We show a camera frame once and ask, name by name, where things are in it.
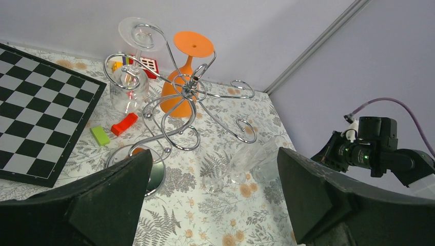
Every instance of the red grid object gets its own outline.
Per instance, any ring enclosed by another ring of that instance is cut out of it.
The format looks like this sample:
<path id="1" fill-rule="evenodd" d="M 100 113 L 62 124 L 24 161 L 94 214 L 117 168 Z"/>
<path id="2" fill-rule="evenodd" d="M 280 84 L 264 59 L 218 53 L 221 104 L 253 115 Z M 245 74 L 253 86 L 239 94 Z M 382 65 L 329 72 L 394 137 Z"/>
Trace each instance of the red grid object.
<path id="1" fill-rule="evenodd" d="M 159 73 L 159 68 L 157 67 L 157 61 L 145 57 L 141 57 L 141 62 L 145 65 L 147 65 L 150 69 L 152 69 L 154 72 Z M 133 64 L 132 59 L 128 59 L 128 64 Z M 148 78 L 156 79 L 157 76 L 152 74 L 150 71 L 144 69 L 145 73 L 147 74 Z"/>

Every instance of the orange glass base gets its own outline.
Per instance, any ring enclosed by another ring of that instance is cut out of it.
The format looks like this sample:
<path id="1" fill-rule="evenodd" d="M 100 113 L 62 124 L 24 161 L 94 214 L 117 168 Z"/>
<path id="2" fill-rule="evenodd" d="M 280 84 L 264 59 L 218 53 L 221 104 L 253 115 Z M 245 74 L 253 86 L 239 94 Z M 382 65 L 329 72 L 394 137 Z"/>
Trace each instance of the orange glass base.
<path id="1" fill-rule="evenodd" d="M 182 74 L 191 75 L 193 73 L 193 70 L 192 70 L 193 57 L 207 57 L 207 56 L 210 56 L 211 54 L 213 54 L 213 51 L 214 51 L 213 43 L 210 40 L 208 40 L 206 37 L 204 37 L 198 33 L 195 33 L 195 32 L 184 31 L 184 32 L 177 33 L 174 36 L 174 43 L 175 43 L 175 46 L 180 51 L 182 51 L 183 53 L 188 55 L 186 64 L 184 66 L 180 67 L 180 72 Z M 173 71 L 168 76 L 168 80 L 174 81 L 174 78 L 177 75 L 178 75 L 178 71 L 177 70 Z M 189 81 L 190 77 L 185 76 L 184 79 L 186 79 L 186 81 Z M 179 85 L 184 85 L 184 80 L 181 77 L 178 77 L 177 79 L 175 79 L 174 82 L 176 84 L 179 84 Z M 182 88 L 177 87 L 176 89 L 179 92 L 181 92 Z M 173 86 L 169 83 L 165 83 L 163 85 L 163 89 L 162 89 L 162 96 L 174 95 L 174 94 L 177 94 L 177 93 L 174 90 Z M 182 100 L 182 98 L 177 97 L 174 99 L 164 101 L 163 103 L 160 104 L 160 108 L 163 110 L 163 112 L 167 113 L 175 105 L 177 105 L 180 102 L 180 100 Z M 192 114 L 192 111 L 190 109 L 189 102 L 185 100 L 174 111 L 172 111 L 170 116 L 183 118 L 183 117 L 188 117 L 191 114 Z"/>

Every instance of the red block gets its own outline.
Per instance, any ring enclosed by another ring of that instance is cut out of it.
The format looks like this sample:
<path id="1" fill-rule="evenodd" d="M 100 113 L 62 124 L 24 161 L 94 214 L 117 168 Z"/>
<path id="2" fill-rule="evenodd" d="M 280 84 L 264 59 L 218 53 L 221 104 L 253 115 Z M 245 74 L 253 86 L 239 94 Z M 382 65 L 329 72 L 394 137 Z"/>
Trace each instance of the red block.
<path id="1" fill-rule="evenodd" d="M 127 117 L 125 117 L 121 122 L 112 125 L 110 131 L 113 132 L 113 134 L 115 134 L 116 136 L 119 136 L 123 132 L 125 132 L 125 130 L 130 128 L 130 126 L 132 126 L 136 122 L 137 118 L 138 116 L 135 113 L 129 113 Z"/>

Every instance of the chessboard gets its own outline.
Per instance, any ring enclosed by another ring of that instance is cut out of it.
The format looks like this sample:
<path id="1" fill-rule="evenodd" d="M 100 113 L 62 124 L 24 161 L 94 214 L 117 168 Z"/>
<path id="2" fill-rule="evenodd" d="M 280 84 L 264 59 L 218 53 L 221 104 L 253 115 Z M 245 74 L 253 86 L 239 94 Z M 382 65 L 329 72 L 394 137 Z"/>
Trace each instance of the chessboard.
<path id="1" fill-rule="evenodd" d="M 105 87 L 0 44 L 0 178 L 53 187 Z"/>

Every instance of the metal rod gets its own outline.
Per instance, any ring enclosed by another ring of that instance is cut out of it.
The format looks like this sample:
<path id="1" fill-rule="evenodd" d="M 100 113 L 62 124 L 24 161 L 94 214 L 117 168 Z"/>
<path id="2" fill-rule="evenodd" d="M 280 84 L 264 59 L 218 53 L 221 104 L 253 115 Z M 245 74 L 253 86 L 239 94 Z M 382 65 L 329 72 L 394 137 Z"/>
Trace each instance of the metal rod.
<path id="1" fill-rule="evenodd" d="M 245 131 L 245 128 L 243 128 L 241 125 L 240 125 L 240 123 L 239 122 L 243 122 L 243 123 L 245 123 L 246 125 L 248 125 L 250 128 L 251 128 L 251 131 L 253 132 L 253 134 L 254 134 L 254 139 L 253 140 L 246 140 L 246 139 L 243 139 L 243 138 L 241 138 L 240 136 L 238 136 L 237 134 L 235 134 L 234 132 L 232 132 L 226 125 L 224 125 L 216 116 L 214 116 L 214 115 L 212 115 L 211 113 L 210 113 L 210 111 L 208 111 L 208 109 L 206 109 L 206 107 L 204 106 L 204 104 L 202 103 L 202 102 L 199 102 L 199 104 L 201 105 L 201 107 L 205 110 L 205 112 L 214 120 L 214 121 L 216 121 L 216 123 L 218 123 L 222 128 L 224 128 L 228 133 L 230 133 L 231 135 L 233 135 L 234 137 L 236 137 L 238 140 L 240 140 L 240 141 L 242 141 L 242 142 L 244 142 L 244 143 L 247 143 L 247 144 L 251 144 L 251 143 L 253 143 L 253 142 L 255 142 L 256 140 L 257 140 L 257 134 L 256 134 L 256 132 L 255 132 L 255 130 L 254 130 L 254 128 L 251 126 L 251 124 L 249 123 L 249 122 L 247 122 L 246 120 L 244 120 L 244 119 L 237 119 L 236 120 L 236 124 L 237 124 L 237 126 L 240 128 L 240 130 L 242 131 L 242 132 L 244 132 Z"/>

